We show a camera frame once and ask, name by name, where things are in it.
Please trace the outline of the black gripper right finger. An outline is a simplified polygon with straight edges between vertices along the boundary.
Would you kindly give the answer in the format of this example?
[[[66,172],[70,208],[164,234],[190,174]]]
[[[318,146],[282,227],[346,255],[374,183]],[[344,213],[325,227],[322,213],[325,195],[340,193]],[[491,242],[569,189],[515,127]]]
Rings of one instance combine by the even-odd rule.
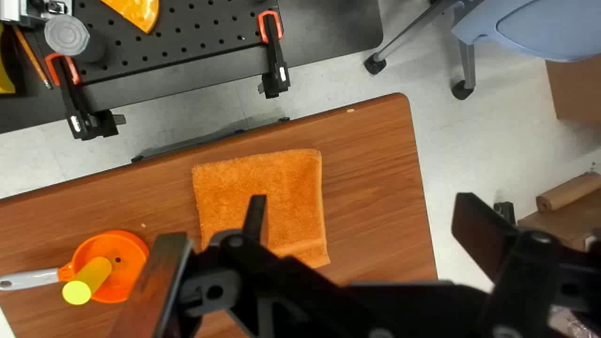
[[[491,279],[500,274],[507,251],[521,234],[513,223],[483,198],[466,191],[459,193],[455,198],[451,230]]]

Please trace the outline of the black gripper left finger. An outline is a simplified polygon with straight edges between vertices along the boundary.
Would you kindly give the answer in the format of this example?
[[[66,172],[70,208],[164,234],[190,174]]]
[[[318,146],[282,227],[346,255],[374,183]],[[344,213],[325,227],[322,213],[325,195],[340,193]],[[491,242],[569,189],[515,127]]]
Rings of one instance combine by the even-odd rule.
[[[111,338],[183,338],[177,294],[190,253],[186,232],[156,236]]]

